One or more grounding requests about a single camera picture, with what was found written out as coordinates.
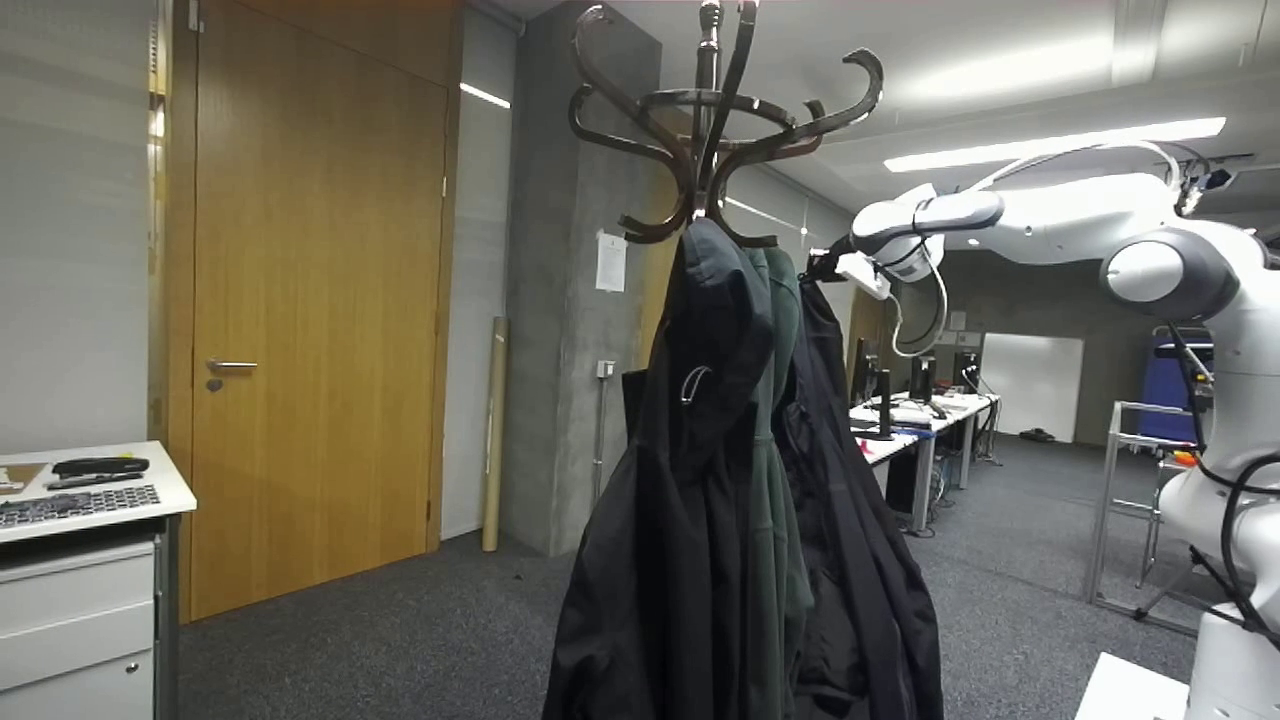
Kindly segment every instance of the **white wall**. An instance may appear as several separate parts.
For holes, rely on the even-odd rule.
[[[157,0],[0,0],[0,453],[148,428]]]
[[[728,185],[728,224],[742,235],[775,235],[796,263],[807,260],[807,248],[826,248],[836,235],[846,230],[846,212],[810,196],[807,188],[790,185],[771,168],[742,168]],[[844,337],[853,316],[853,283],[819,283]]]
[[[464,84],[512,100],[515,33],[464,12]],[[460,92],[439,534],[481,529],[488,328],[509,310],[512,112]]]

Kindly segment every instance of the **wooden door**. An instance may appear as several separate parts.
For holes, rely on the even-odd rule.
[[[456,87],[203,7],[188,614],[436,549]]]

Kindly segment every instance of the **coat rack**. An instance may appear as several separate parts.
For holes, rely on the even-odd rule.
[[[570,54],[576,54],[585,84],[567,104],[567,124],[580,138],[655,160],[671,171],[680,191],[677,191],[677,208],[662,220],[618,217],[624,235],[637,244],[667,239],[671,230],[680,230],[694,217],[718,220],[724,230],[737,235],[740,244],[771,244],[771,235],[740,235],[728,226],[724,203],[718,203],[728,175],[749,164],[807,156],[819,149],[819,138],[826,131],[871,115],[871,108],[879,104],[885,64],[871,50],[844,54],[844,64],[855,64],[868,74],[862,94],[855,104],[846,104],[844,112],[826,115],[826,108],[819,100],[807,100],[802,104],[807,121],[796,124],[786,108],[755,100],[755,94],[740,94],[740,81],[749,71],[749,54],[750,54],[761,0],[737,2],[740,19],[737,19],[737,39],[732,39],[732,61],[728,61],[724,81],[718,81],[724,12],[718,12],[718,0],[703,0],[700,2],[700,42],[694,42],[694,87],[658,87],[658,92],[646,92],[637,100],[637,94],[618,92],[592,64],[592,54],[585,48],[592,28],[608,25],[610,16],[616,12],[608,2],[592,2],[576,19]],[[585,108],[592,94],[602,94],[616,112],[624,112],[642,131],[642,138],[589,126]],[[687,131],[662,126],[655,121],[658,108],[687,108],[692,112]],[[766,121],[771,131],[762,131],[755,138],[724,138],[724,124],[732,112]]]

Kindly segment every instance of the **black jacket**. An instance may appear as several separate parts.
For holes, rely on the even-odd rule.
[[[938,720],[938,638],[924,577],[844,415],[839,325],[802,274],[802,339],[775,415],[817,608],[801,642],[796,715]]]
[[[924,580],[887,521],[832,388],[839,325],[802,287],[802,339],[771,415],[817,608],[786,715],[936,720]],[[542,720],[742,720],[750,388],[771,350],[766,290],[717,224],[680,239],[637,434],[558,608]]]

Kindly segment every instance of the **floor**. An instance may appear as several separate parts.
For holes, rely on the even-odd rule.
[[[1122,488],[1153,491],[1153,461],[1122,454]],[[933,534],[913,539],[945,631],[951,720],[1067,720],[1101,652],[1183,681],[1190,613],[1135,624],[1083,603],[1101,488],[1095,448],[995,439]],[[1145,523],[1117,521],[1111,597],[1135,583]],[[188,624],[184,720],[531,720],[570,554],[473,534],[436,554]]]

